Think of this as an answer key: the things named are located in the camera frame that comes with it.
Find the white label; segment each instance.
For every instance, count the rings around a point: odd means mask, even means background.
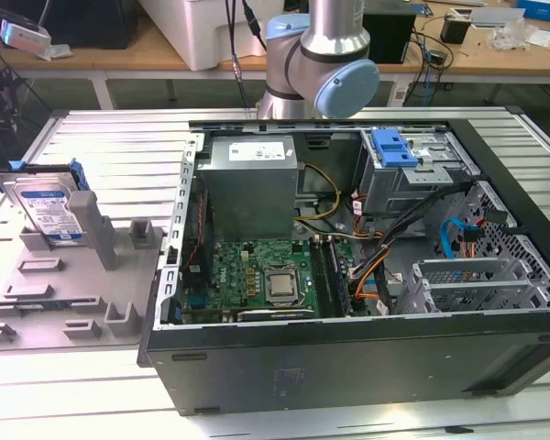
[[[22,201],[32,221],[43,234],[58,240],[81,237],[77,218],[67,210],[63,191],[23,191]]]
[[[387,308],[387,306],[381,300],[377,301],[377,310],[383,316],[387,316],[389,314],[389,309]]]
[[[358,200],[353,200],[352,209],[355,212],[355,215],[363,215],[363,203]]]
[[[285,160],[283,142],[235,142],[230,144],[231,161]]]

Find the hard drive label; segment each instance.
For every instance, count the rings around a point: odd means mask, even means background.
[[[82,237],[82,228],[75,215],[67,209],[63,191],[23,191],[22,202],[41,232],[55,240],[75,240]]]

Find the yellow cable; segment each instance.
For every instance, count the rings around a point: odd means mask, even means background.
[[[320,170],[318,167],[316,167],[315,165],[312,165],[311,163],[306,163],[305,167],[306,168],[311,168],[312,170],[317,171],[318,174],[320,174],[322,177],[324,177],[328,181],[328,183],[330,183],[332,185],[332,187],[334,188],[334,193],[335,193],[335,196],[336,196],[336,200],[334,202],[334,206],[332,206],[332,208],[329,211],[326,211],[325,213],[315,214],[315,215],[303,215],[303,216],[295,217],[295,220],[318,220],[320,218],[324,218],[324,217],[328,217],[329,215],[332,215],[333,213],[336,212],[336,209],[338,209],[338,206],[340,206],[340,194],[341,194],[341,192],[338,190],[338,187],[332,181],[332,179],[330,179],[330,177],[325,172]]]

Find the wooden table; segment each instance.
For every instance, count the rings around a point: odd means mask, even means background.
[[[491,6],[499,6],[497,0],[489,0]],[[447,13],[452,5],[428,4],[434,17]],[[419,16],[416,27],[422,29],[429,18]],[[550,23],[528,20],[540,29],[550,30]],[[439,38],[443,21],[435,20],[423,30]],[[531,46],[529,50],[495,51],[488,46],[489,30],[468,30],[462,45],[450,45],[455,61],[442,77],[452,83],[550,83],[550,50]],[[440,45],[428,42],[428,49],[440,49]],[[13,49],[2,49],[5,59],[21,75],[27,78],[81,78],[93,83],[102,109],[113,109],[114,99],[108,90],[112,79],[162,79],[167,81],[170,97],[175,97],[172,80],[180,79],[233,79],[231,63],[220,63],[215,69],[190,71],[170,43],[149,20],[139,26],[134,43],[125,50],[74,49],[68,59],[47,62],[31,54]],[[265,57],[240,59],[244,78],[265,79]],[[403,64],[381,64],[381,80],[392,82],[389,106],[401,106],[410,84],[422,67],[422,55],[415,45],[410,45]]]

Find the aluminum extrusion table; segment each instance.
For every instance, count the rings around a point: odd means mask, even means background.
[[[466,118],[550,218],[550,138],[503,107],[366,109],[359,118]],[[194,119],[251,119],[244,110],[70,112],[53,117],[25,160],[79,160],[116,226],[150,217],[169,229],[184,142]],[[0,291],[22,244],[22,214],[0,194]],[[0,438],[550,438],[550,373],[516,396],[183,418],[137,348],[0,356]]]

